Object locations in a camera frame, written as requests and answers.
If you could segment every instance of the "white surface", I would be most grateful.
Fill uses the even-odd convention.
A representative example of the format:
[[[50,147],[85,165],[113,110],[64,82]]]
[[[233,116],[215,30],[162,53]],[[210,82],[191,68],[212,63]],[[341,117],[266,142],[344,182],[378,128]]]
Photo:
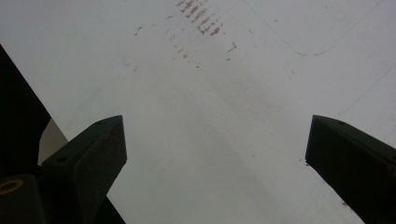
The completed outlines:
[[[124,116],[127,223],[361,223],[305,147],[313,114],[396,146],[396,2],[187,2],[2,1],[0,41],[67,139]]]

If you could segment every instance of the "brown stain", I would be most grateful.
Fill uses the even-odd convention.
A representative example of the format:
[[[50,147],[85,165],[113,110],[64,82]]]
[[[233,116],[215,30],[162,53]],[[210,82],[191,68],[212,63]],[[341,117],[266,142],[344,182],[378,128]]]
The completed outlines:
[[[193,7],[190,12],[190,15],[187,15],[186,17],[189,18],[190,16],[192,16],[192,14],[194,14],[194,12],[196,12],[196,10],[198,10],[198,8],[199,8],[198,6]]]
[[[207,8],[202,9],[194,18],[194,20],[192,20],[192,23],[194,23],[195,21],[198,21],[200,17],[202,17],[205,13],[207,12]]]
[[[185,12],[187,9],[189,9],[192,6],[193,2],[194,0],[190,0],[190,2],[188,2],[186,6],[183,9],[181,9],[181,12]]]
[[[217,27],[210,35],[216,35],[219,33],[219,31],[220,31],[220,28]]]
[[[233,50],[235,50],[235,49],[236,49],[236,44],[233,42],[233,47],[230,48],[230,49],[228,50],[228,52],[231,52],[231,51],[233,51]]]

